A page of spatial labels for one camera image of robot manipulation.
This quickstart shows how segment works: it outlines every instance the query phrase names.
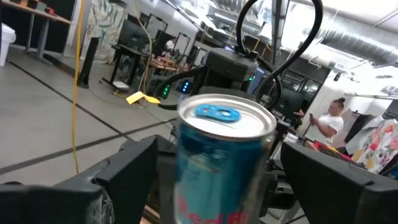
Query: red bull can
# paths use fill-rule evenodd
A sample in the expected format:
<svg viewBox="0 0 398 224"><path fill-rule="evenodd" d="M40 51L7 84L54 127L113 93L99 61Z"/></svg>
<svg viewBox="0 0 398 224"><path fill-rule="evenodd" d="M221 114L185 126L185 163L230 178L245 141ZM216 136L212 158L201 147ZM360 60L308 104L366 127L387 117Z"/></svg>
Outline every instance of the red bull can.
<svg viewBox="0 0 398 224"><path fill-rule="evenodd" d="M261 105L237 96L197 95L178 106L174 202L178 224L242 224L265 167L264 138L276 127Z"/></svg>

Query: gray floor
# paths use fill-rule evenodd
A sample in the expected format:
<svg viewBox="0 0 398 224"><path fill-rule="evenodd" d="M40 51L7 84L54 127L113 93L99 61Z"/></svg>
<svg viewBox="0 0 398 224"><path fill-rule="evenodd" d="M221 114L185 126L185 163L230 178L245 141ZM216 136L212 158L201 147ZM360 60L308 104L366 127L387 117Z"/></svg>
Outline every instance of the gray floor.
<svg viewBox="0 0 398 224"><path fill-rule="evenodd" d="M73 78L57 69L42 64L21 50L10 49L8 60L31 73L56 91L73 98ZM129 106L124 98L113 95L113 89L103 83L113 67L94 64L90 73L90 89L78 89L78 104L108 123L113 129L99 122L88 113L76 109L76 144L82 145L98 139L114 136L117 131L126 132L150 124L177 117L175 111L166 111L156 105ZM176 103L182 99L171 93L164 103ZM11 63L0 68L0 183L19 181L24 184L53 185L75 175L73 156L64 153L41 162L29 161L69 152L71 148L72 104L42 83ZM170 136L170 123L129 134L140 140L154 134ZM80 170L85 170L119 149L126 140L113 139L78 151ZM276 223L271 217L268 224ZM306 220L295 222L308 223Z"/></svg>

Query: patterned cloth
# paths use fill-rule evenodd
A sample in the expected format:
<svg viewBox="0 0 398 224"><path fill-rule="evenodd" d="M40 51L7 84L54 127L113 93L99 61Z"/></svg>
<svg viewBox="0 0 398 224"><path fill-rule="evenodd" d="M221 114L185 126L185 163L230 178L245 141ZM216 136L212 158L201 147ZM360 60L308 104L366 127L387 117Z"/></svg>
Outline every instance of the patterned cloth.
<svg viewBox="0 0 398 224"><path fill-rule="evenodd" d="M92 37L99 37L99 44L94 60L99 63L111 63L127 12L121 6L108 0L93 0L88 17L86 35L81 56L86 56Z"/></svg>
<svg viewBox="0 0 398 224"><path fill-rule="evenodd" d="M397 153L398 122L394 119L383 120L362 138L352 160L378 174Z"/></svg>

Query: white ceiling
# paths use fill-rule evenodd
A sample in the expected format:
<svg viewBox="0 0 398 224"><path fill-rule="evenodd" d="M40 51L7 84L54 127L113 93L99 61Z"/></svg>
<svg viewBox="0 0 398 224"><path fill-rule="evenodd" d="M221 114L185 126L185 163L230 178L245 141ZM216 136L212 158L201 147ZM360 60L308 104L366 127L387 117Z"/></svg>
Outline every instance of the white ceiling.
<svg viewBox="0 0 398 224"><path fill-rule="evenodd" d="M312 5L311 0L294 0ZM325 10L398 34L398 0L323 0Z"/></svg>

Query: blue pull tab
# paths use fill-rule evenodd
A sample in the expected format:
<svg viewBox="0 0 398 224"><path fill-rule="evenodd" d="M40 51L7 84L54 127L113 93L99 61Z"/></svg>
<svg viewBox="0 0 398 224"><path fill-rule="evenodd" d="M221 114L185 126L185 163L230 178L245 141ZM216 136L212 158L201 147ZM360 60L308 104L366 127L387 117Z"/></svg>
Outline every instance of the blue pull tab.
<svg viewBox="0 0 398 224"><path fill-rule="evenodd" d="M241 119L241 113L236 109L215 105L199 105L195 108L195 114L224 122L235 122Z"/></svg>

